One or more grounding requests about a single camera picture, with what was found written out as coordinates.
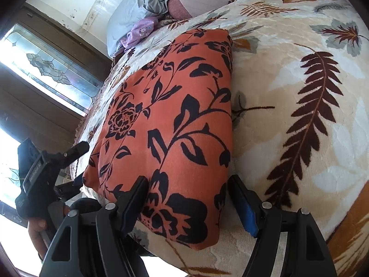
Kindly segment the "person's left hand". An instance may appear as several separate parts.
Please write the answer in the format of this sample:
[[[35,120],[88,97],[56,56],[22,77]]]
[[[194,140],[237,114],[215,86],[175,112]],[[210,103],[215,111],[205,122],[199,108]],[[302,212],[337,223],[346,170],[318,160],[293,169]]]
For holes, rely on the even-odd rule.
[[[45,231],[46,228],[47,228],[47,222],[45,220],[41,218],[29,218],[28,219],[27,230],[29,233],[29,237],[31,238],[33,246],[38,252],[38,255],[41,260],[44,259],[48,251],[48,248],[44,240],[42,239],[42,235],[41,235],[41,233]]]

